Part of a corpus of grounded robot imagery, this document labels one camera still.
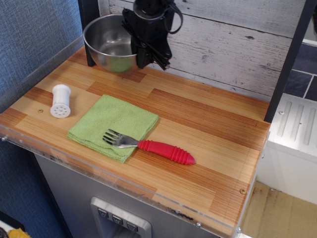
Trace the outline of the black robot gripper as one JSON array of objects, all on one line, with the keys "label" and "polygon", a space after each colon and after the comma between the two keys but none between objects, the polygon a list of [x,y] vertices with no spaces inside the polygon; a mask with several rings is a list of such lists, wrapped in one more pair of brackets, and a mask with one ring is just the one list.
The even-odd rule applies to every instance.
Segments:
[{"label": "black robot gripper", "polygon": [[154,62],[169,68],[172,52],[167,37],[179,31],[172,31],[175,14],[183,24],[182,12],[173,0],[136,0],[132,10],[123,9],[122,25],[131,35],[131,50],[140,69]]}]

